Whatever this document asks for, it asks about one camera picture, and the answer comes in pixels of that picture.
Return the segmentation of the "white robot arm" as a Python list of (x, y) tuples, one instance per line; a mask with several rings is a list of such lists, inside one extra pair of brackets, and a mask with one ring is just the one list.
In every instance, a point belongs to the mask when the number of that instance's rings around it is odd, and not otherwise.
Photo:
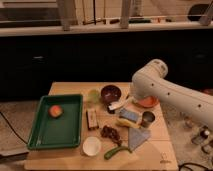
[(131, 95), (139, 100), (155, 96), (180, 111), (191, 114), (213, 130), (213, 96), (179, 86), (165, 80), (168, 67), (160, 59), (153, 59), (135, 72), (130, 84)]

